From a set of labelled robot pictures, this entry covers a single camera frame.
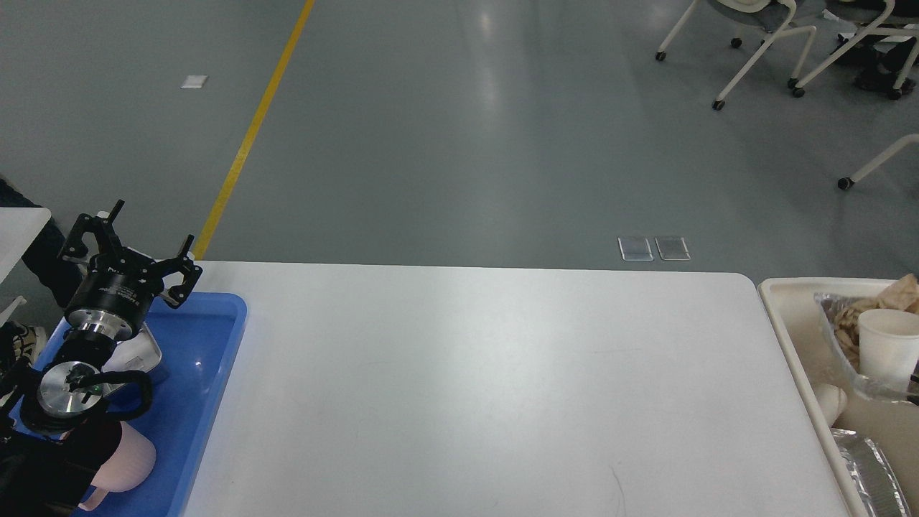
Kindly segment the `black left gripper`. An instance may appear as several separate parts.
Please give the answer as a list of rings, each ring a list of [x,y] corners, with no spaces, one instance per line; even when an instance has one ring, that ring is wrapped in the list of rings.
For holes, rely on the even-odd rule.
[[[99,332],[113,340],[137,336],[155,295],[170,308],[181,307],[203,273],[190,254],[195,239],[190,234],[177,255],[163,261],[154,263],[151,256],[127,253],[113,228],[124,203],[117,200],[105,215],[79,215],[57,256],[60,261],[88,269],[65,309],[65,321],[76,330],[101,326]],[[96,253],[92,256],[85,242],[87,235],[95,239]],[[152,265],[154,279],[147,276]]]

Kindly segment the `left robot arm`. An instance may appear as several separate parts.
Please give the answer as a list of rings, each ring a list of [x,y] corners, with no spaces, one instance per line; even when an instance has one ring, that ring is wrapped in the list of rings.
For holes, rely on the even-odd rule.
[[[123,200],[79,215],[59,252],[85,266],[65,307],[69,328],[52,360],[17,360],[2,376],[2,514],[69,516],[112,458],[122,425],[152,405],[152,379],[139,369],[108,372],[117,346],[141,331],[154,299],[181,307],[202,275],[190,252],[157,261],[122,244],[113,228]]]

